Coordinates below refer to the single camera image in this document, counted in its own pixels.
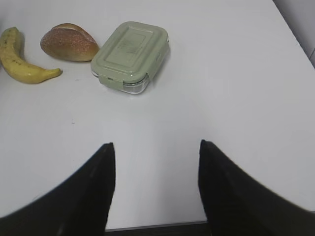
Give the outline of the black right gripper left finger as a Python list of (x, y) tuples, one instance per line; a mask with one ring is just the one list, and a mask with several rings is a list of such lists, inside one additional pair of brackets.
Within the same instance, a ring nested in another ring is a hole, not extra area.
[(2, 236), (103, 236), (115, 190), (113, 143), (102, 145), (73, 175), (0, 219)]

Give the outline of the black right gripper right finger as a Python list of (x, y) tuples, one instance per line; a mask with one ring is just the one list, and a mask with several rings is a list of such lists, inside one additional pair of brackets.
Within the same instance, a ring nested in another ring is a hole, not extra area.
[(202, 140), (198, 187), (213, 236), (313, 236), (315, 215), (272, 192)]

